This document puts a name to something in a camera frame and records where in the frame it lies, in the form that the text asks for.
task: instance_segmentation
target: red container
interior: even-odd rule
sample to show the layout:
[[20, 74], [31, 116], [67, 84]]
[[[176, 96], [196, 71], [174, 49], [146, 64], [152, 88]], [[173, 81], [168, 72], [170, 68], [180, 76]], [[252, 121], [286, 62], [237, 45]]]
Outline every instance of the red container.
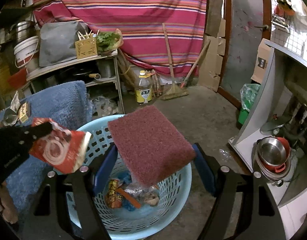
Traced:
[[24, 67], [20, 69], [16, 74], [13, 74], [8, 78], [9, 85], [14, 89], [19, 89], [27, 82], [27, 69]]
[[[282, 137], [277, 137], [277, 140], [279, 140], [282, 145], [284, 146], [285, 150], [286, 150], [286, 153], [287, 153], [287, 159], [289, 158], [289, 154], [290, 154], [290, 145], [289, 145], [289, 142], [285, 139], [285, 138], [282, 138]], [[280, 166], [271, 166], [267, 163], [265, 163], [263, 160], [261, 160], [261, 163], [263, 164], [263, 166], [271, 171], [271, 172], [275, 172], [275, 173], [280, 173], [280, 172], [283, 172], [286, 168], [286, 163], [283, 163], [282, 165]]]

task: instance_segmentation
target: stainless steel bowl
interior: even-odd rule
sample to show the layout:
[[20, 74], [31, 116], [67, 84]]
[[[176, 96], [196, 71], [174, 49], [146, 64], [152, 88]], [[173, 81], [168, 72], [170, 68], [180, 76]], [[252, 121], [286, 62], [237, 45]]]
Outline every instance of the stainless steel bowl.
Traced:
[[28, 38], [36, 36], [36, 29], [34, 25], [35, 23], [33, 21], [23, 21], [17, 23], [12, 30], [12, 33], [15, 36], [15, 43], [19, 44]]
[[286, 162], [287, 152], [283, 144], [274, 137], [265, 137], [258, 142], [256, 153], [268, 165], [278, 167]]

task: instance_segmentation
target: metal screw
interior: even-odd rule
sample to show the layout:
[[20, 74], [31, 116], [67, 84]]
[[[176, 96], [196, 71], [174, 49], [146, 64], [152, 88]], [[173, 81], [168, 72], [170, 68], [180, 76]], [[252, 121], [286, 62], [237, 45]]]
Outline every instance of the metal screw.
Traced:
[[256, 178], [261, 178], [261, 173], [258, 172], [258, 171], [256, 171], [256, 172], [254, 173], [254, 176], [255, 176]]
[[221, 166], [220, 170], [222, 172], [229, 172], [230, 171], [229, 167], [227, 167], [227, 166]]
[[48, 172], [48, 177], [52, 178], [53, 176], [55, 176], [55, 172], [54, 171], [49, 171]]
[[81, 171], [81, 172], [87, 172], [88, 170], [89, 170], [88, 166], [81, 166], [79, 168], [79, 171]]

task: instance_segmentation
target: small yellow box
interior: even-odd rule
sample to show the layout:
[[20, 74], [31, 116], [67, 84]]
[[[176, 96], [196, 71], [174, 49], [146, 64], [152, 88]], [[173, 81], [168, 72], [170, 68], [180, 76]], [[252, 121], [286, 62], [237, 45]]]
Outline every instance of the small yellow box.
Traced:
[[77, 59], [98, 55], [95, 38], [76, 41]]
[[29, 102], [23, 103], [18, 110], [18, 117], [21, 123], [26, 122], [30, 117]]

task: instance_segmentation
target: green plastic bag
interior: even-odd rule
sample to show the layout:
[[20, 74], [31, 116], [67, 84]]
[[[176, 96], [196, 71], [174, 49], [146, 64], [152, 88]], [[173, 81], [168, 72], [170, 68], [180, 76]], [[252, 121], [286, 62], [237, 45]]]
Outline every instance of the green plastic bag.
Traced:
[[243, 109], [250, 112], [250, 109], [255, 102], [260, 89], [259, 84], [244, 84], [240, 90], [241, 106]]

